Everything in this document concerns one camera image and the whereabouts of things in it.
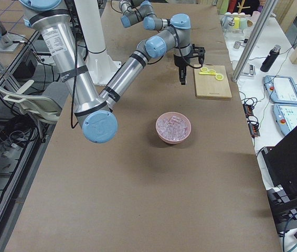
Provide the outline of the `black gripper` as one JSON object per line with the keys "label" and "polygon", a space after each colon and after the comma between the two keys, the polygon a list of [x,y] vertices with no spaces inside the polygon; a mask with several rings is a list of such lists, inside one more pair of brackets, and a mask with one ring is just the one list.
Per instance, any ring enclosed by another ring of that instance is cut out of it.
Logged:
{"label": "black gripper", "polygon": [[[181,85],[186,85],[187,66],[194,69],[201,68],[205,61],[205,48],[198,47],[194,44],[182,48],[174,48],[174,64],[178,67],[179,81]],[[190,64],[192,58],[197,58],[200,67]]]}

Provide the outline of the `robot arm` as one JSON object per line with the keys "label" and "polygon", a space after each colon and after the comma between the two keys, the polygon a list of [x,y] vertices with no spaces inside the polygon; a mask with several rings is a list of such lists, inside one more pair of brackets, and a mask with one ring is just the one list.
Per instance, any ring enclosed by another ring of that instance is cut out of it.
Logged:
{"label": "robot arm", "polygon": [[168,24],[168,21],[158,18],[150,1],[119,1],[120,18],[124,28],[143,22],[147,30],[160,31]]}
{"label": "robot arm", "polygon": [[72,29],[72,10],[65,1],[21,1],[25,24],[41,33],[72,96],[72,113],[84,136],[94,143],[111,140],[118,129],[112,112],[114,105],[153,58],[168,51],[174,54],[179,80],[186,82],[186,68],[192,58],[203,64],[205,49],[190,42],[190,17],[176,14],[169,19],[157,17],[149,1],[120,1],[121,22],[125,28],[142,23],[157,31],[142,40],[125,63],[113,61],[107,53],[100,12],[96,1],[75,1],[87,53],[78,52]]}

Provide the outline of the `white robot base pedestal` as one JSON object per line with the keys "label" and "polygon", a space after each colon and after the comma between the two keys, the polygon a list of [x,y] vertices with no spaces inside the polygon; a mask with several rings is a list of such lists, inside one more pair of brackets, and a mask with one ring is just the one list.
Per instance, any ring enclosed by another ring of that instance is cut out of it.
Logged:
{"label": "white robot base pedestal", "polygon": [[86,65],[95,85],[105,86],[121,67],[107,53],[97,1],[77,0],[75,6],[88,49]]}

